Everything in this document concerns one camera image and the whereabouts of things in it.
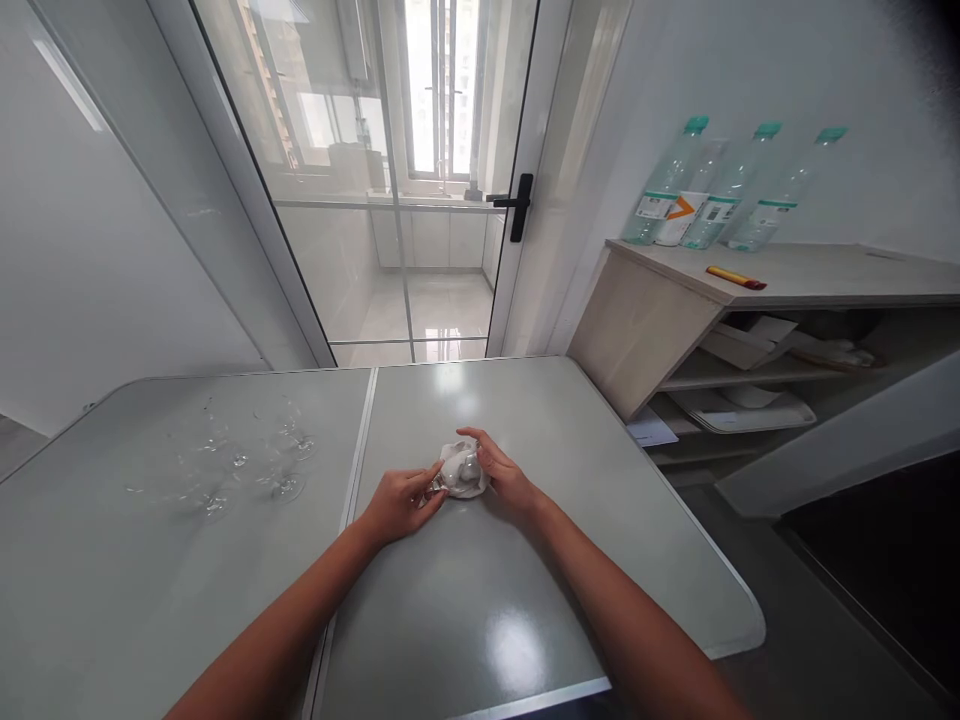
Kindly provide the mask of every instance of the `black door handle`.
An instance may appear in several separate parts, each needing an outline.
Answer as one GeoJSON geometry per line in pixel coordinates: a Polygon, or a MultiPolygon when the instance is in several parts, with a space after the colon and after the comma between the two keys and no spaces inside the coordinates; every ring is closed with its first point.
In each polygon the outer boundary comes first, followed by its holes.
{"type": "Polygon", "coordinates": [[[530,207],[530,190],[533,188],[533,174],[523,173],[517,185],[517,196],[487,195],[487,202],[494,207],[513,208],[513,227],[510,230],[510,242],[520,242],[523,239],[523,226],[527,221],[527,208],[530,207]]]}

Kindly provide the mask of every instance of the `yellow marker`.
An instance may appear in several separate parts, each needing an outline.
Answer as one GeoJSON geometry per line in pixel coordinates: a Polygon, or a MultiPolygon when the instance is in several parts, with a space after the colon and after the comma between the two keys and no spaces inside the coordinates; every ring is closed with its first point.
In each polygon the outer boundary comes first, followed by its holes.
{"type": "Polygon", "coordinates": [[[766,283],[762,283],[759,280],[754,280],[753,278],[748,278],[746,275],[739,275],[735,272],[718,268],[716,265],[711,265],[708,267],[707,272],[711,275],[716,275],[719,278],[723,278],[724,280],[729,280],[732,283],[736,283],[737,285],[742,285],[748,290],[763,290],[767,286],[766,283]]]}

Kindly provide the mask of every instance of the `plastic bottle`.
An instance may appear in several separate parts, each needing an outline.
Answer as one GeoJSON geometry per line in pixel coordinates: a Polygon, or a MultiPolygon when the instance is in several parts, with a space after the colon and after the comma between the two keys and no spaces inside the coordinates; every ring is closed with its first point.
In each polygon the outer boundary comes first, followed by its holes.
{"type": "Polygon", "coordinates": [[[730,218],[733,217],[747,186],[753,180],[761,161],[780,132],[781,123],[763,123],[753,134],[753,140],[743,153],[727,163],[717,181],[710,188],[710,195],[696,220],[687,230],[681,244],[684,247],[702,250],[720,237],[730,218]]]}
{"type": "Polygon", "coordinates": [[[621,237],[628,243],[650,245],[653,242],[680,191],[687,189],[691,165],[700,150],[700,134],[709,121],[706,115],[690,118],[680,137],[660,158],[623,227],[621,237]]]}
{"type": "Polygon", "coordinates": [[[764,196],[737,233],[725,240],[733,250],[756,252],[773,237],[783,222],[800,201],[810,186],[810,181],[826,161],[830,148],[847,132],[845,127],[824,128],[817,135],[814,145],[804,153],[794,168],[775,186],[773,192],[764,196]]]}
{"type": "Polygon", "coordinates": [[[694,165],[689,186],[681,191],[680,198],[670,208],[667,219],[660,223],[657,245],[673,247],[680,244],[680,239],[697,217],[700,206],[709,197],[707,190],[720,169],[720,159],[727,149],[727,140],[707,140],[703,143],[700,155],[694,165]]]}

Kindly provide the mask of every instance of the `hand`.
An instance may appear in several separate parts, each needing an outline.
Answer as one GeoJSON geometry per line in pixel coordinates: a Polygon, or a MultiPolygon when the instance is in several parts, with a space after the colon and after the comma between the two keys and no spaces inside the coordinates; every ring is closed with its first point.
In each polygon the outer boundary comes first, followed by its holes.
{"type": "Polygon", "coordinates": [[[443,462],[438,460],[428,470],[387,470],[356,524],[378,546],[419,530],[440,509],[447,496],[447,491],[441,490],[419,507],[424,491],[440,472],[441,465],[443,462]]]}
{"type": "Polygon", "coordinates": [[[545,498],[543,492],[527,479],[517,464],[504,454],[485,430],[459,428],[457,435],[468,435],[477,441],[477,460],[491,478],[497,497],[521,515],[529,515],[545,498]]]}

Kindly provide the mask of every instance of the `bottle label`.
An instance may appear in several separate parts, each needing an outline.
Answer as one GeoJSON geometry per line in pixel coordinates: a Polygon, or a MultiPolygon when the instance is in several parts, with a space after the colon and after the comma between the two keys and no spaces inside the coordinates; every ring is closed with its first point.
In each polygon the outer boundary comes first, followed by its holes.
{"type": "Polygon", "coordinates": [[[740,198],[711,195],[700,211],[700,217],[707,222],[728,223],[739,206],[740,198]]]}
{"type": "Polygon", "coordinates": [[[774,200],[761,200],[750,214],[750,224],[762,227],[780,227],[787,213],[797,206],[796,203],[781,203],[774,200]]]}
{"type": "Polygon", "coordinates": [[[644,193],[637,204],[636,215],[648,220],[663,220],[679,197],[671,193],[644,193]]]}
{"type": "Polygon", "coordinates": [[[670,208],[670,214],[660,226],[660,232],[657,233],[657,239],[654,240],[657,245],[666,245],[673,247],[680,244],[680,239],[687,231],[687,228],[693,224],[697,217],[697,211],[707,199],[706,193],[693,193],[684,191],[670,208]]]}

